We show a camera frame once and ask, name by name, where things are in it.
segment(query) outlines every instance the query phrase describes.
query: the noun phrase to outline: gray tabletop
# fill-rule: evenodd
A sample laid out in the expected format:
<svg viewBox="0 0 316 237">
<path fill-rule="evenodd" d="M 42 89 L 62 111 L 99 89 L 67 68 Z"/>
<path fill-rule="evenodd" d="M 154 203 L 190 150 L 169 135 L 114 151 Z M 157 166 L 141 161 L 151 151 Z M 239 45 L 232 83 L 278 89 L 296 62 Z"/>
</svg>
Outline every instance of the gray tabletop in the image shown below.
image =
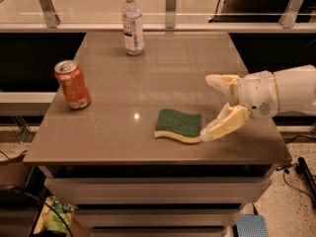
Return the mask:
<svg viewBox="0 0 316 237">
<path fill-rule="evenodd" d="M 288 164 L 270 118 L 250 119 L 212 142 L 154 138 L 161 109 L 215 119 L 231 100 L 208 87 L 207 74 L 247 70 L 228 34 L 145 33 L 145 51 L 127 55 L 121 32 L 87 34 L 80 60 L 92 103 L 70 110 L 59 89 L 25 157 L 34 165 Z"/>
</svg>

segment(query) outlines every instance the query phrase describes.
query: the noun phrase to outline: bottle label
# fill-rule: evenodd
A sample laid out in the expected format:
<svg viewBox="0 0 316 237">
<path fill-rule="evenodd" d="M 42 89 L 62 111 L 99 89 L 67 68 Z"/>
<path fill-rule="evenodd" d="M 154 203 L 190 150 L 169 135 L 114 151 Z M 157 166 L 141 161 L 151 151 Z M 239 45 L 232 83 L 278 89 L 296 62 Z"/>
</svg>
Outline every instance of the bottle label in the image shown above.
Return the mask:
<svg viewBox="0 0 316 237">
<path fill-rule="evenodd" d="M 131 16 L 127 18 L 123 15 L 122 17 L 125 46 L 129 50 L 138 50 L 144 48 L 142 17 L 139 14 L 137 16 L 135 18 L 132 18 Z"/>
</svg>

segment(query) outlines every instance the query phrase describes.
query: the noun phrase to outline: sponge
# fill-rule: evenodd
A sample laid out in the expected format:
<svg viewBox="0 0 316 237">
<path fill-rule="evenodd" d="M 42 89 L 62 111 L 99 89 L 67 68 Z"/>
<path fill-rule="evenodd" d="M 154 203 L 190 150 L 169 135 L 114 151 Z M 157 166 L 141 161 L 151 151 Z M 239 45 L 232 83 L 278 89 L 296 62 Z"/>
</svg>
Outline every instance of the sponge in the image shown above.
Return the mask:
<svg viewBox="0 0 316 237">
<path fill-rule="evenodd" d="M 185 143 L 200 142 L 201 115 L 185 114 L 173 109 L 159 112 L 155 138 L 170 137 Z"/>
</svg>

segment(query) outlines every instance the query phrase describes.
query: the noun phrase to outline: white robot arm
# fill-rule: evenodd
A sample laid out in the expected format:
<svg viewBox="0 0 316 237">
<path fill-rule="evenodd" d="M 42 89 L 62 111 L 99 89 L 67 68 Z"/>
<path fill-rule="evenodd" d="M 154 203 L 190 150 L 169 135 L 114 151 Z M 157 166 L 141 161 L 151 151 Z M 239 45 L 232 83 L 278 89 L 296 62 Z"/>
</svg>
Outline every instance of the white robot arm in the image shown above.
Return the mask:
<svg viewBox="0 0 316 237">
<path fill-rule="evenodd" d="M 312 65 L 275 73 L 262 71 L 244 78 L 237 75 L 207 75 L 209 86 L 232 97 L 235 107 L 226 104 L 217 119 L 200 133 L 201 140 L 222 137 L 243 126 L 248 118 L 274 117 L 282 112 L 316 116 L 316 68 Z"/>
</svg>

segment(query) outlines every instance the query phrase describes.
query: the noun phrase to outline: table drawer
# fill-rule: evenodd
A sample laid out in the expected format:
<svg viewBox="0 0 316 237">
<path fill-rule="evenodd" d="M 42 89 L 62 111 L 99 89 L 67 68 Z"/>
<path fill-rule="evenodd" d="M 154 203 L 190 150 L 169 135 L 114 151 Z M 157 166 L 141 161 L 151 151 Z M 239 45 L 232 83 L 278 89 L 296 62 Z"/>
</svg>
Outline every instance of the table drawer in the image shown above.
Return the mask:
<svg viewBox="0 0 316 237">
<path fill-rule="evenodd" d="M 90 237 L 224 237 L 221 228 L 92 229 Z"/>
<path fill-rule="evenodd" d="M 84 227 L 223 227 L 235 224 L 240 209 L 93 209 L 75 210 Z"/>
<path fill-rule="evenodd" d="M 268 178 L 46 179 L 45 185 L 72 204 L 245 203 L 257 200 Z"/>
</svg>

